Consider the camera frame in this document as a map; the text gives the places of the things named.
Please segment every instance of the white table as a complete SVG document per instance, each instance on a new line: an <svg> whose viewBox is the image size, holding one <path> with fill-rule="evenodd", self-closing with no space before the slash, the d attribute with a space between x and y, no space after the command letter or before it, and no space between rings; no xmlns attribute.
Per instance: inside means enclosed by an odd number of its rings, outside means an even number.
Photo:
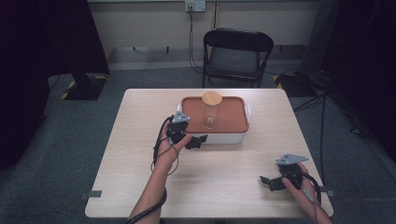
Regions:
<svg viewBox="0 0 396 224"><path fill-rule="evenodd" d="M305 217L287 190L270 191L259 179L279 177L276 160L284 153L306 156L304 165L319 182L318 171L282 90L138 89L125 92L92 190L88 217L128 217L149 175L158 131L186 96L218 91L240 96L251 107L249 130L238 145L184 149L168 177L164 218ZM322 206L332 205L322 193Z"/></svg>

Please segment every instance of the hand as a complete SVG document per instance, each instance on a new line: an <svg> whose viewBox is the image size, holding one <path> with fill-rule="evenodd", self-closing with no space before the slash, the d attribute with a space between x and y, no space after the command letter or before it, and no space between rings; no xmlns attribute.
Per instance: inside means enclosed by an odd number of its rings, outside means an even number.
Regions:
<svg viewBox="0 0 396 224"><path fill-rule="evenodd" d="M177 144L171 146L167 139L168 136L166 135L166 129L169 124L170 121L168 120L166 121L165 125L163 125L161 139L164 140L161 142L158 149L158 158L156 160L154 170L163 170L165 172L169 172L172 168L172 163L178 157L181 149L186 146L191 140L191 135L186 134L186 136L184 136Z"/></svg>
<svg viewBox="0 0 396 224"><path fill-rule="evenodd" d="M300 166L302 172L308 174L308 170L304 165L301 163L298 163L298 165ZM303 209L315 223L332 223L327 213L320 207L315 188L308 178L303 176L301 189L295 188L286 177L282 178L282 182L289 190L300 208ZM311 195L312 199L314 200L313 202L311 202L305 195L304 189L307 190L307 192Z"/></svg>

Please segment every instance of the chair seat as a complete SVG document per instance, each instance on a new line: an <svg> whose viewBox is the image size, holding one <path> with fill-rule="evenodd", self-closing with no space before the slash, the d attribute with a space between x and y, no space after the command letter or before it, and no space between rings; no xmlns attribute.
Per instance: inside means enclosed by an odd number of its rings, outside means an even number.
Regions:
<svg viewBox="0 0 396 224"><path fill-rule="evenodd" d="M238 49L213 48L207 67L210 74L257 77L260 53Z"/></svg>

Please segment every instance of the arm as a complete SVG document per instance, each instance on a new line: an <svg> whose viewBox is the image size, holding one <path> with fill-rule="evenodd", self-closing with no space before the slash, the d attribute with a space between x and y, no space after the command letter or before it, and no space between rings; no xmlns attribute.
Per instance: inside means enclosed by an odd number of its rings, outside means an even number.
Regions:
<svg viewBox="0 0 396 224"><path fill-rule="evenodd" d="M166 138L166 128L169 125L169 121L163 127L161 139ZM191 136L187 134L180 142L171 146L167 139L163 140L160 144L158 151L159 157L156 160L155 167L145 189L142 192L139 200L134 206L129 219L140 214L146 209L150 208L154 204L158 203L163 197L165 191L166 179L169 171L172 169L172 164L176 160L180 150L186 146L191 140ZM137 223L149 223L158 224L160 223L161 208L143 217Z"/></svg>
<svg viewBox="0 0 396 224"><path fill-rule="evenodd" d="M299 163L299 166L304 173L308 174L308 170L305 168L305 166L303 166L301 163ZM306 214L314 221L314 223L332 224L332 220L319 205L314 186L308 178L303 177L301 189L295 188L287 178L282 178L282 182L285 187L290 191L291 195L293 195L294 200L297 202L300 208L306 212ZM305 195L305 193L303 192L304 189L307 190L312 196L312 198L314 199L313 202L311 202Z"/></svg>

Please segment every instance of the chair backrest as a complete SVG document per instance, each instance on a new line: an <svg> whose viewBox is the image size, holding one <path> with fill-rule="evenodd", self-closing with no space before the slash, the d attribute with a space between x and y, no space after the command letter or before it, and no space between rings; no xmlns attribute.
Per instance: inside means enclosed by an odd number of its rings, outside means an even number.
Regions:
<svg viewBox="0 0 396 224"><path fill-rule="evenodd" d="M271 37L261 32L218 28L205 34L204 45L205 47L271 53L274 48L274 41Z"/></svg>

